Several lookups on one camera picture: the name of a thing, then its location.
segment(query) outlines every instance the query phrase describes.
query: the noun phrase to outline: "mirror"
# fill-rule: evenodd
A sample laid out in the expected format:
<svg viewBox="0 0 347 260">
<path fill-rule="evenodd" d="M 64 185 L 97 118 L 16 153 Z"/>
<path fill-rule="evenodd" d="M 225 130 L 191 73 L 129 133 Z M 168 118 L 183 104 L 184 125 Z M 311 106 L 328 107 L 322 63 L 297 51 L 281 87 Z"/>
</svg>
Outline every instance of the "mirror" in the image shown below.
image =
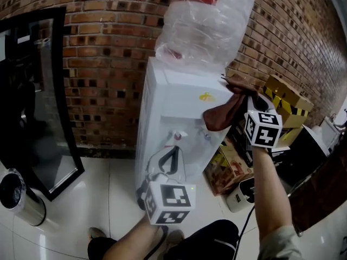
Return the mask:
<svg viewBox="0 0 347 260">
<path fill-rule="evenodd" d="M 45 18 L 49 10 L 54 10 L 52 18 Z M 57 194 L 47 193 L 61 192 L 83 172 L 83 166 L 63 86 L 63 19 L 59 24 L 59 17 L 65 11 L 43 11 L 0 23 L 0 28 L 6 28 L 0 31 L 0 160 L 52 199 Z"/>
</svg>

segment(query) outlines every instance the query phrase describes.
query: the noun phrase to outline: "shoe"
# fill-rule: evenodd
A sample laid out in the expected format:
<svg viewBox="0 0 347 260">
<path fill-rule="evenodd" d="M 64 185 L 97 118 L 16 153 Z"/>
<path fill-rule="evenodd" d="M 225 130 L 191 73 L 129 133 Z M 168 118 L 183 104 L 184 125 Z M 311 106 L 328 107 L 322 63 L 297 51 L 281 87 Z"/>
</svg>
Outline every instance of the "shoe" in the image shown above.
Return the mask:
<svg viewBox="0 0 347 260">
<path fill-rule="evenodd" d="M 175 230 L 171 232 L 166 238 L 166 244 L 169 245 L 178 245 L 181 241 L 184 240 L 184 233 L 182 230 Z"/>
<path fill-rule="evenodd" d="M 99 237 L 106 238 L 106 234 L 103 233 L 100 229 L 95 228 L 95 227 L 90 227 L 88 229 L 88 235 L 89 235 L 89 240 L 99 238 Z"/>
</svg>

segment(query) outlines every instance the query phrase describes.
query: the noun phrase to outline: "plastic wrap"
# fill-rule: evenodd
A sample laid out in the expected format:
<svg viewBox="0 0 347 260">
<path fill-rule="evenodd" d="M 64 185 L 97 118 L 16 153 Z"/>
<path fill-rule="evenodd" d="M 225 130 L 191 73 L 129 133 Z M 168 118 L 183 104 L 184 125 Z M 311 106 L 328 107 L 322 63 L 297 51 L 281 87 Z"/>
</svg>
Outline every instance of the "plastic wrap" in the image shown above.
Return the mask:
<svg viewBox="0 0 347 260">
<path fill-rule="evenodd" d="M 3 181 L 7 180 L 8 176 L 10 176 L 11 174 L 14 174 L 17 177 L 18 184 L 12 185 L 11 187 L 6 187 L 4 186 L 5 182 Z M 21 212 L 24 209 L 27 186 L 23 180 L 23 177 L 17 170 L 15 170 L 14 168 L 11 168 L 4 172 L 3 176 L 0 179 L 0 189 L 1 189 L 0 196 L 10 196 L 6 198 L 7 203 L 10 200 L 11 203 L 15 204 L 14 207 L 10 207 L 10 208 L 8 208 L 7 205 L 3 205 L 6 209 L 14 213 Z"/>
<path fill-rule="evenodd" d="M 237 56 L 254 0 L 171 0 L 156 43 L 170 65 L 221 70 Z"/>
</svg>

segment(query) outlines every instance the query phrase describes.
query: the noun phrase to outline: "brown cloth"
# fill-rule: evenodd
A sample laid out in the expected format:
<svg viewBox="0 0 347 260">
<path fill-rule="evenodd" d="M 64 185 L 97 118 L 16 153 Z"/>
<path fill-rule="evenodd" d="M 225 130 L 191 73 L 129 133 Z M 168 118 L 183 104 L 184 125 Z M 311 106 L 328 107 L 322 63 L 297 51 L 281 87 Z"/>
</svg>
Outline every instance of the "brown cloth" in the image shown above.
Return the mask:
<svg viewBox="0 0 347 260">
<path fill-rule="evenodd" d="M 254 101 L 258 99 L 256 89 L 245 80 L 233 80 L 225 77 L 223 79 L 228 82 L 227 88 L 234 95 L 226 104 L 209 109 L 203 113 L 207 129 L 213 132 L 228 128 L 233 124 L 236 116 L 243 115 L 247 111 L 247 107 L 242 107 L 246 96 L 252 96 Z"/>
</svg>

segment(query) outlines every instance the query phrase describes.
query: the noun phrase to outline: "white tile floor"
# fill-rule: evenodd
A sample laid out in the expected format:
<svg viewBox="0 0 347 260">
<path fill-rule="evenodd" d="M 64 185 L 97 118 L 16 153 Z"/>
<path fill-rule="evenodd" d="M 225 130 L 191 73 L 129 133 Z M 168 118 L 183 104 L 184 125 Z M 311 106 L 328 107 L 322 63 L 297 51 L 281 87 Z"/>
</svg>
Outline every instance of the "white tile floor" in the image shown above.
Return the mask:
<svg viewBox="0 0 347 260">
<path fill-rule="evenodd" d="M 83 158 L 82 162 L 85 173 L 68 189 L 53 202 L 43 198 L 48 217 L 40 227 L 28 225 L 0 205 L 1 260 L 87 259 L 90 226 L 119 239 L 141 219 L 143 212 L 134 195 L 133 160 Z M 230 219 L 241 230 L 249 210 L 233 214 L 221 197 L 213 196 L 203 177 L 197 185 L 197 209 L 180 226 L 186 237 L 218 219 Z M 253 214 L 245 240 L 258 239 L 254 228 Z M 256 259 L 258 245 L 251 250 Z M 249 253 L 249 247 L 241 246 L 239 259 L 250 259 Z"/>
</svg>

